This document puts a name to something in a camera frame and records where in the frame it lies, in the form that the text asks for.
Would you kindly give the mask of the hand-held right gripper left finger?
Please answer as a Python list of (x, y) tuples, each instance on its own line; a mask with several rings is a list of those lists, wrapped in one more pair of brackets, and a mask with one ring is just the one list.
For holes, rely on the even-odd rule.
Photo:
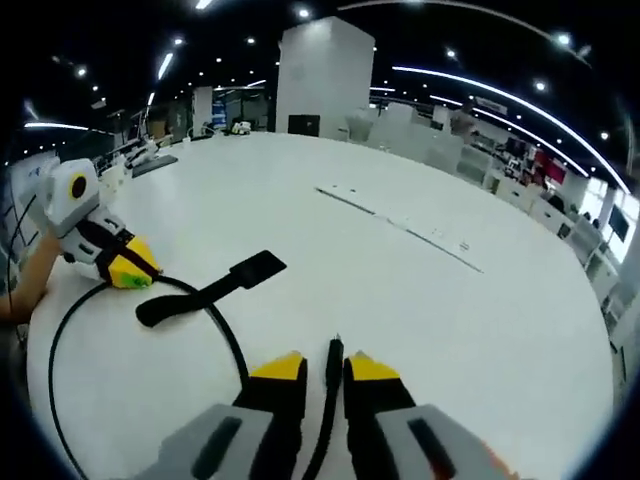
[(307, 360), (298, 351), (256, 368), (232, 404), (212, 406), (163, 442), (163, 477), (291, 478), (306, 389)]

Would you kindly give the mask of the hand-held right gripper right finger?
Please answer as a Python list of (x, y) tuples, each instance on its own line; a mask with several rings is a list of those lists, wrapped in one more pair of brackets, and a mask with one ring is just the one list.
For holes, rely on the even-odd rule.
[(417, 404), (400, 374), (359, 351), (344, 361), (347, 445), (358, 479), (501, 479), (503, 464), (474, 433)]

